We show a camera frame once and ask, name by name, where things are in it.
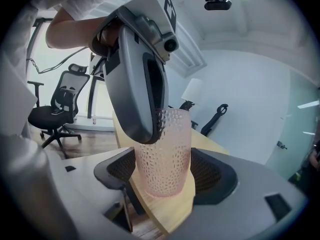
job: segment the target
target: perforated cup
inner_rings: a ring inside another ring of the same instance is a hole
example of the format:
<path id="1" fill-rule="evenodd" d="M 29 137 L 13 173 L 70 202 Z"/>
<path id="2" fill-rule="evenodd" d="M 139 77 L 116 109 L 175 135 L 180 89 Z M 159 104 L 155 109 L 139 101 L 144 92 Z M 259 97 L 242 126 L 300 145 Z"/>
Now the perforated cup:
<path id="1" fill-rule="evenodd" d="M 185 184 L 191 154 L 191 120 L 181 109 L 157 111 L 161 137 L 151 145 L 137 144 L 135 159 L 146 193 L 154 198 L 179 194 Z"/>

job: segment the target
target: black stand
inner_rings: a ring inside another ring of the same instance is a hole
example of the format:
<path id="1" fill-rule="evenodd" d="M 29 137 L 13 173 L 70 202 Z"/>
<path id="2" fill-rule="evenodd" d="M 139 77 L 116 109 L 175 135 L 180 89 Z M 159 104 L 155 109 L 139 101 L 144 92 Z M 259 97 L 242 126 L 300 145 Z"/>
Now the black stand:
<path id="1" fill-rule="evenodd" d="M 195 104 L 192 101 L 186 100 L 180 107 L 181 110 L 189 111 Z"/>

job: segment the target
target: person's hand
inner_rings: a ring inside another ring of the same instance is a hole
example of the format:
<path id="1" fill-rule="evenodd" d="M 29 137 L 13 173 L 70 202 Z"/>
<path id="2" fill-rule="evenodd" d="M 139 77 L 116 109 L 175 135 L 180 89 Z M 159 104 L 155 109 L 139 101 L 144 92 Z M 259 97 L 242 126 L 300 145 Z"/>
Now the person's hand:
<path id="1" fill-rule="evenodd" d="M 111 25 L 102 32 L 101 43 L 103 45 L 113 47 L 117 38 L 119 37 L 119 30 L 122 27 L 123 22 L 120 20 L 114 20 Z"/>

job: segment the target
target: office chair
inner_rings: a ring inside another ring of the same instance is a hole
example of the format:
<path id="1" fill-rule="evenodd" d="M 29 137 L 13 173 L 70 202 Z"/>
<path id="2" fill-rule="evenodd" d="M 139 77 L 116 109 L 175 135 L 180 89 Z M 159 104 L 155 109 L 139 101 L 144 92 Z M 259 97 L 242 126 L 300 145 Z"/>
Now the office chair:
<path id="1" fill-rule="evenodd" d="M 44 134 L 50 137 L 41 145 L 44 149 L 52 141 L 56 140 L 66 159 L 69 156 L 66 154 L 60 138 L 77 137 L 81 140 L 80 134 L 72 134 L 65 124 L 73 124 L 74 117 L 78 113 L 77 99 L 79 93 L 89 81 L 90 76 L 86 74 L 87 67 L 71 64 L 68 67 L 69 71 L 64 71 L 61 74 L 59 83 L 53 93 L 50 106 L 40 106 L 39 101 L 39 86 L 43 83 L 28 81 L 35 87 L 35 96 L 38 98 L 36 107 L 32 109 L 28 121 L 31 125 L 44 129 L 41 131 L 41 137 Z"/>

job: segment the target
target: chair headrest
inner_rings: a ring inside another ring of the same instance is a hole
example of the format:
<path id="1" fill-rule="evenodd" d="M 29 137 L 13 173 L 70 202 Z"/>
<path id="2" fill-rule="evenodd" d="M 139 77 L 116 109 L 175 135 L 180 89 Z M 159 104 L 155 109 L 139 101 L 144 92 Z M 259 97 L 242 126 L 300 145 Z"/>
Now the chair headrest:
<path id="1" fill-rule="evenodd" d="M 88 66 L 79 66 L 77 64 L 71 64 L 68 69 L 70 72 L 73 73 L 85 74 L 87 72 L 87 67 Z"/>

